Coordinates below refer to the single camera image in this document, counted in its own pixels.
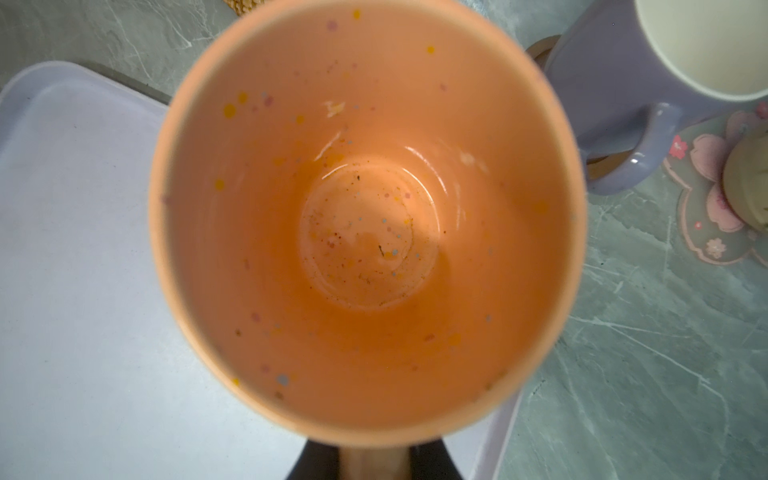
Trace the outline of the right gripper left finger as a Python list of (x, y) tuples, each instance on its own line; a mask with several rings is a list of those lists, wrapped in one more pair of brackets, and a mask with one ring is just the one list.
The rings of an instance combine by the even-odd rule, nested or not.
[(287, 480), (337, 480), (339, 449), (307, 440)]

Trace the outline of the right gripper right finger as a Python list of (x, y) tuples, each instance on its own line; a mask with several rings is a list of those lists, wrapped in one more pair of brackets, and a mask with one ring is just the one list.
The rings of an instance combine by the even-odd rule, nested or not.
[(462, 480), (442, 438), (409, 448), (412, 480)]

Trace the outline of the orange mug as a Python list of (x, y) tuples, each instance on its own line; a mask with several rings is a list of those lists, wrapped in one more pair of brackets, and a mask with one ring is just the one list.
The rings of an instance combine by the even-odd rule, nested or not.
[(271, 1), (174, 95), (153, 158), (160, 284), (210, 371), (408, 479), (412, 447), (535, 372), (573, 306), (582, 166), (540, 68), (456, 1)]

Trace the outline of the brown wooden round coaster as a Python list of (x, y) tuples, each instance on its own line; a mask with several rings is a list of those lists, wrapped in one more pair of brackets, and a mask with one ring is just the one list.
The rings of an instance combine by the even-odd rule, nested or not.
[[(526, 49), (526, 53), (541, 70), (544, 70), (547, 59), (559, 38), (559, 35), (549, 36), (533, 43)], [(595, 180), (606, 176), (623, 163), (629, 155), (630, 151), (623, 151), (608, 156), (588, 159), (586, 163), (587, 178)]]

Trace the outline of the pink flower coaster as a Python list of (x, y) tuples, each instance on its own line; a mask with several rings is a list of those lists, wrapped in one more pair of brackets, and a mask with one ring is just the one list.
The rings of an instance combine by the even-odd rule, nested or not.
[(752, 258), (767, 264), (767, 237), (731, 209), (722, 187), (723, 168), (736, 144), (767, 122), (765, 100), (689, 127), (675, 135), (663, 167), (682, 188), (680, 233), (699, 260), (731, 265)]

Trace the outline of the yellow mug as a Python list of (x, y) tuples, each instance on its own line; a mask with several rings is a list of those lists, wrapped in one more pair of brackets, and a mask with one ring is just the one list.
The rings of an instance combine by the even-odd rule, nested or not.
[(767, 234), (767, 122), (757, 125), (734, 146), (722, 183), (734, 213), (759, 233)]

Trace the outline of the yellow rattan round coaster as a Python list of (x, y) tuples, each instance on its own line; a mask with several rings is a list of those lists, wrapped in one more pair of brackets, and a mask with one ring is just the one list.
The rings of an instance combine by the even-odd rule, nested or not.
[(267, 0), (223, 0), (237, 16), (243, 16), (261, 5), (267, 3)]

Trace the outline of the lavender mug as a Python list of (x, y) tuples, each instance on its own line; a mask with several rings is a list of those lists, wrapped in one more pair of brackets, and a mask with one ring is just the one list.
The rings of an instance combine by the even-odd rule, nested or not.
[(646, 179), (675, 135), (767, 95), (764, 1), (596, 1), (544, 73), (585, 162), (627, 153), (587, 182), (612, 195)]

